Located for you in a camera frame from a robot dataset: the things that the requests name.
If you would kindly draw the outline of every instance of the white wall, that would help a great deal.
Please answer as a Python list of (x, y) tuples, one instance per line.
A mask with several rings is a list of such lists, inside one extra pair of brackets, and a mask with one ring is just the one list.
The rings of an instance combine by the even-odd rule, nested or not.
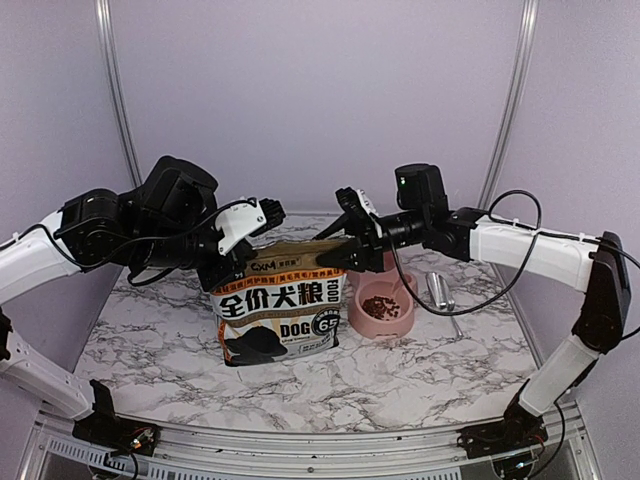
[[(621, 235), (640, 256), (640, 4), (541, 2), (532, 63), (498, 193), (526, 188), (544, 225)], [(501, 213), (518, 214), (515, 208)], [(640, 276), (632, 275), (636, 301)], [(545, 355), (565, 337), (583, 297), (539, 278), (516, 288)], [(640, 325), (632, 305), (627, 329)], [(640, 478), (640, 338), (607, 355), (579, 388), (605, 480)]]
[[(86, 190), (130, 188), (94, 4), (4, 1), (0, 15), (0, 240)], [(58, 280), (2, 308), (73, 369), (117, 270)], [(0, 380), (0, 477), (15, 478), (39, 402)]]
[(335, 211), (365, 188), (395, 209), (393, 169), (442, 167), (475, 204), (513, 68), (522, 2), (114, 0), (120, 72), (146, 175), (170, 153), (220, 181)]

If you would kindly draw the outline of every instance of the dog food bag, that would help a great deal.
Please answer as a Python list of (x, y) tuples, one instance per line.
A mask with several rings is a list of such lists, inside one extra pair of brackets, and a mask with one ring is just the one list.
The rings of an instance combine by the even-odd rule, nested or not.
[(213, 292), (229, 366), (298, 358), (338, 345), (346, 271), (316, 256), (344, 240), (278, 242), (258, 250), (244, 277)]

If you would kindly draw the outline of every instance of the pink pet feeder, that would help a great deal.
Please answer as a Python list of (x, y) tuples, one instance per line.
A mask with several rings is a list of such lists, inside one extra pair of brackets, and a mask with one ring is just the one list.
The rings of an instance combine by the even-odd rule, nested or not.
[[(347, 274), (347, 278), (355, 289), (349, 304), (349, 323), (360, 335), (374, 340), (403, 337), (411, 331), (415, 321), (413, 299), (402, 284), (391, 252), (384, 254), (384, 268), (385, 271), (382, 273), (349, 272)], [(416, 291), (415, 277), (410, 273), (405, 273), (405, 277), (411, 289)], [(391, 299), (395, 303), (390, 305), (397, 305), (397, 307), (393, 312), (383, 314), (382, 319), (375, 318), (362, 306), (364, 302), (375, 297)]]

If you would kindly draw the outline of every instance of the orange stripe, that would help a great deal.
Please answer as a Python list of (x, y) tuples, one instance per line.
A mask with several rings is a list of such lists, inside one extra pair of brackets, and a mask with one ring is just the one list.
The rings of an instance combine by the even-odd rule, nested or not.
[(283, 285), (286, 283), (301, 282), (303, 280), (326, 280), (341, 277), (344, 275), (344, 272), (345, 270), (340, 268), (323, 268), (320, 270), (299, 270), (274, 275), (247, 277), (220, 287), (212, 293), (216, 296), (223, 296), (257, 285)]

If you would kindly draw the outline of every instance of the marble tabletop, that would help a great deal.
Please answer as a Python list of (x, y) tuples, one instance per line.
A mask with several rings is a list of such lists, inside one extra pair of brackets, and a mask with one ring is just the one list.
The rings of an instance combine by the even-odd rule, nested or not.
[[(290, 216), (260, 238), (311, 238), (329, 217)], [(458, 308), (497, 290), (488, 265), (461, 263), (411, 247), (403, 262), (419, 280), (441, 273)], [(227, 367), (209, 295), (194, 273), (175, 272), (144, 288), (118, 280), (78, 362), (76, 374), (111, 388), (122, 414), (178, 424), (251, 431), (358, 432), (400, 430), (500, 415), (535, 369), (506, 300), (458, 318), (417, 309), (404, 338), (372, 341), (349, 325), (340, 345), (295, 360)], [(345, 301), (351, 295), (346, 287)]]

